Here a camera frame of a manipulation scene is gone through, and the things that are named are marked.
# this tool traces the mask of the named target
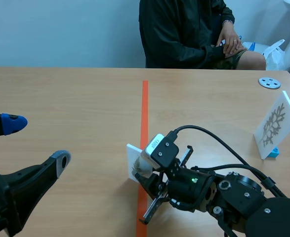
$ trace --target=white plastic bag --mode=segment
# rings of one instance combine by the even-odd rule
[[[282,71],[286,69],[284,66],[285,52],[280,49],[280,45],[284,42],[285,40],[282,39],[264,50],[263,56],[267,61],[268,71]]]

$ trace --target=blue block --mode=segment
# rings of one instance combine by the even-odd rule
[[[276,158],[280,154],[278,147],[275,147],[268,157]]]

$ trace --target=orange tape line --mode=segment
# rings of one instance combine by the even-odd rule
[[[145,149],[148,144],[148,81],[143,81],[143,92],[141,102],[141,130],[140,130],[140,149]],[[139,185],[137,202],[136,237],[147,237],[147,226],[142,224],[139,219],[147,211],[147,193]]]

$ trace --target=black cable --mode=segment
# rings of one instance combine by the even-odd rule
[[[202,131],[206,134],[208,134],[209,136],[215,138],[216,141],[218,141],[220,144],[222,144],[227,150],[229,150],[241,163],[245,164],[245,165],[249,165],[240,155],[238,155],[230,146],[228,146],[222,139],[220,139],[219,137],[217,137],[214,133],[206,130],[205,128],[202,128],[202,127],[198,127],[198,126],[195,126],[195,125],[185,125],[185,126],[182,126],[182,127],[179,127],[177,129],[175,129],[173,132],[175,132],[176,134],[181,131],[181,130],[184,130],[184,129],[188,129],[188,128],[191,128],[191,129],[196,129],[196,130],[199,130],[199,131]]]
[[[229,168],[238,168],[238,169],[247,169],[250,170],[251,172],[255,172],[257,173],[259,176],[261,176],[261,178],[263,180],[267,179],[268,176],[266,176],[264,173],[262,173],[260,170],[249,166],[249,165],[244,165],[244,164],[225,164],[225,165],[220,165],[220,166],[215,166],[215,167],[209,167],[209,168],[194,168],[194,170],[220,170],[220,169],[229,169]],[[282,191],[280,189],[278,189],[277,186],[273,186],[272,188],[269,189],[269,191],[274,195],[274,196],[278,196],[278,197],[284,197],[286,198],[285,194],[282,193]]]
[[[225,165],[219,165],[219,166],[215,166],[215,167],[209,167],[209,168],[201,168],[201,167],[198,167],[198,170],[219,170],[219,169],[229,169],[229,168],[238,168],[238,169],[247,169],[247,170],[250,170],[250,171],[253,171],[255,173],[257,173],[258,175],[260,175],[260,177],[262,179],[266,179],[268,178],[264,173],[262,173],[260,170],[252,167],[252,166],[249,166],[249,165],[245,165],[245,164],[225,164]]]
[[[208,134],[209,136],[213,137],[216,141],[218,141],[220,144],[222,144],[227,150],[229,150],[241,163],[243,163],[244,165],[248,166],[248,167],[251,167],[253,169],[249,169],[254,175],[255,177],[257,177],[261,182],[263,182],[264,180],[260,177],[260,174],[257,172],[259,171],[258,169],[254,170],[255,168],[250,166],[239,154],[237,154],[237,152],[235,152],[230,146],[228,146],[223,140],[221,140],[219,137],[217,137],[214,133],[208,131],[207,129],[205,128],[202,128],[202,127],[198,127],[198,126],[195,126],[195,125],[185,125],[185,126],[181,126],[177,129],[175,129],[173,131],[173,133],[175,133],[175,136],[177,136],[178,132],[179,131],[182,131],[184,129],[188,129],[188,128],[191,128],[191,129],[196,129],[196,130],[199,130],[199,131],[202,131],[206,134]],[[276,186],[274,186],[270,192],[275,196],[275,197],[285,197],[285,195],[281,192],[280,189],[278,189]]]

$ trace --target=black jacket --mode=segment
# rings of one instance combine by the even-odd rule
[[[212,14],[235,21],[223,0],[140,0],[139,26],[148,68],[207,68],[225,58],[211,46]]]

